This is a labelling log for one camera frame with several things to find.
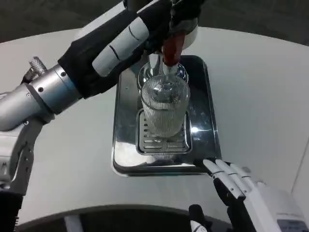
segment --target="clear glass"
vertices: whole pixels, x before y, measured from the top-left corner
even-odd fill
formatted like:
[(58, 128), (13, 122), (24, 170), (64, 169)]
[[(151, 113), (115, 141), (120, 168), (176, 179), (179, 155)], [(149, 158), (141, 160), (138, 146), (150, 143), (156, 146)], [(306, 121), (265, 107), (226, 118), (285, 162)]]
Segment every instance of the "clear glass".
[(159, 75), (141, 89), (148, 127), (158, 137), (171, 137), (180, 131), (189, 104), (190, 88), (175, 75)]

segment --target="gray carpet floor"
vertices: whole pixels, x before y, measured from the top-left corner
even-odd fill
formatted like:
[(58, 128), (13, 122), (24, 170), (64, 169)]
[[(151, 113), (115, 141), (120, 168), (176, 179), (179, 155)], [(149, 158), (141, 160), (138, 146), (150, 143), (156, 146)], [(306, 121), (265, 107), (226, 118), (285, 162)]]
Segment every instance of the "gray carpet floor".
[[(1, 0), (0, 43), (80, 28), (120, 0)], [(208, 0), (199, 24), (309, 45), (309, 0)]]

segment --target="round white table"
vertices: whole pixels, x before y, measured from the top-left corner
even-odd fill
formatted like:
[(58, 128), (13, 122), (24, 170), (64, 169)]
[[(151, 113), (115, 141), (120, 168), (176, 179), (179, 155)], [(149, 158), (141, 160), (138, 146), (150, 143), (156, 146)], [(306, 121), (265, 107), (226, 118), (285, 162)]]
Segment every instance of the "round white table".
[[(0, 44), (0, 92), (14, 89), (39, 56), (48, 68), (77, 30)], [(208, 66), (223, 159), (292, 192), (309, 137), (309, 48), (265, 36), (199, 28), (184, 52)], [(147, 204), (228, 221), (205, 175), (121, 177), (111, 168), (116, 88), (82, 100), (46, 125), (35, 145), (20, 224), (70, 210)]]

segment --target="silver cylindrical joint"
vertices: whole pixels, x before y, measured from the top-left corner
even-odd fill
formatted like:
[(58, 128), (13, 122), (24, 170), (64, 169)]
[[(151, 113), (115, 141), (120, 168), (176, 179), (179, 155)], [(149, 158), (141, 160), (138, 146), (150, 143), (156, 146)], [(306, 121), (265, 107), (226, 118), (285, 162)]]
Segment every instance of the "silver cylindrical joint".
[(34, 115), (46, 122), (51, 117), (28, 84), (19, 85), (0, 99), (0, 131), (10, 131)]
[(30, 84), (56, 115), (81, 98), (75, 85), (60, 65), (47, 70)]

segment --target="drip tray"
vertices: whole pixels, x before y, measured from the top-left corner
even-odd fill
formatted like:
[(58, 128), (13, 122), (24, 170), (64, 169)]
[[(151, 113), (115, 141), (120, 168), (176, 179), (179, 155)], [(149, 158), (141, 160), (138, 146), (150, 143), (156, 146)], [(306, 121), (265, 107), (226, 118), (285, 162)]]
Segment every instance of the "drip tray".
[(144, 110), (137, 116), (136, 149), (142, 155), (176, 155), (188, 153), (192, 147), (190, 124), (186, 113), (181, 130), (172, 137), (156, 137), (149, 130)]
[(181, 56), (190, 101), (179, 133), (159, 138), (150, 133), (137, 88), (141, 60), (119, 77), (113, 130), (112, 164), (121, 175), (200, 174), (196, 161), (221, 157), (207, 66), (196, 56)]

